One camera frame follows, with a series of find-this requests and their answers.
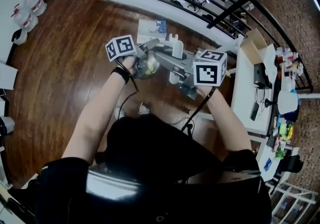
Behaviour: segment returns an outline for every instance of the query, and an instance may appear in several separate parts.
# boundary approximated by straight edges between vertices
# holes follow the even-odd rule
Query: white cube
[[[112,38],[105,45],[105,50],[110,62],[120,56],[136,54],[136,46],[130,34]]]
[[[193,83],[195,86],[215,86],[222,84],[227,70],[227,54],[205,50],[193,61]]]

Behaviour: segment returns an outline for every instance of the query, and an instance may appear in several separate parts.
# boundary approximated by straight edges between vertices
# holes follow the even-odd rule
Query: black wristband
[[[122,76],[123,80],[125,81],[125,84],[128,83],[129,79],[130,79],[130,74],[128,74],[127,71],[123,70],[121,67],[115,67],[111,74],[115,72],[115,73],[118,73],[120,76]]]
[[[212,96],[212,94],[214,94],[214,92],[215,92],[215,90],[216,90],[217,88],[218,88],[218,87],[215,87],[215,86],[212,87],[211,91],[210,91],[210,92],[208,93],[208,95],[207,95],[208,99]]]

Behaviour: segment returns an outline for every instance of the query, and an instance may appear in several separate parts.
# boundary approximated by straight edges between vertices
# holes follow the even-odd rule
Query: plastic container
[[[26,7],[20,8],[19,3],[14,7],[11,17],[13,17],[14,23],[26,32],[30,32],[38,24],[38,18]]]
[[[0,116],[0,137],[12,133],[15,129],[15,121],[8,116]]]
[[[43,14],[47,8],[47,4],[43,0],[24,0],[23,6],[29,8],[35,16]]]
[[[13,33],[11,42],[16,45],[22,45],[27,41],[28,34],[26,31],[19,29]]]

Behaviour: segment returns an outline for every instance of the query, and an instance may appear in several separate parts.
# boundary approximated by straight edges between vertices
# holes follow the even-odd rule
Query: white table
[[[282,143],[282,144],[280,144],[280,147],[282,149],[284,149],[285,145],[286,145],[285,143]],[[265,182],[270,181],[275,176],[281,159],[276,157],[276,152],[273,152],[273,149],[267,145],[263,148],[263,150],[261,150],[260,155],[259,155],[259,151],[258,151],[258,155],[257,155],[256,160],[258,162],[259,170],[261,172],[261,177],[263,178],[263,180]],[[265,171],[265,165],[266,165],[268,159],[270,159],[272,161],[272,164],[269,167],[269,169],[267,171]]]
[[[290,154],[291,157],[298,155],[299,147],[293,147],[293,146],[290,146],[290,145],[285,145],[284,148],[287,149],[287,150],[291,150],[291,154]],[[283,182],[285,182],[287,179],[289,179],[290,174],[291,174],[291,172],[289,172],[289,171],[284,171],[284,172],[281,174],[281,178],[280,178],[279,183],[283,183]]]
[[[274,87],[272,89],[257,90],[258,113],[255,120],[251,119],[256,94],[254,85],[254,65],[249,61],[244,51],[240,48],[243,36],[239,36],[237,45],[237,60],[235,81],[231,102],[231,109],[243,123],[248,132],[267,135],[272,113],[272,107],[264,107],[264,99],[273,101]]]

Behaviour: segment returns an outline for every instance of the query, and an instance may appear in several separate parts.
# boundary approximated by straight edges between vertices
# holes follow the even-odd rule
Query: wooden floor
[[[83,107],[115,66],[108,61],[105,44],[128,34],[136,40],[139,19],[159,18],[103,0],[47,3],[39,24],[28,34],[27,42],[17,47],[10,63],[18,69],[14,90],[8,93],[9,115],[16,126],[4,140],[4,159],[16,188],[45,163],[62,156]],[[213,49],[212,42],[174,22],[168,21],[168,31],[177,33],[187,50]],[[161,69],[157,76],[137,81],[140,93],[124,106],[127,115],[137,116],[142,101],[151,103],[153,113],[168,123],[196,109],[201,99],[192,101],[180,95],[168,84],[168,77]],[[222,91],[226,94],[228,89],[229,80],[225,79]],[[119,102],[133,91],[129,82]],[[216,135],[212,121],[195,119],[194,138],[221,153]]]

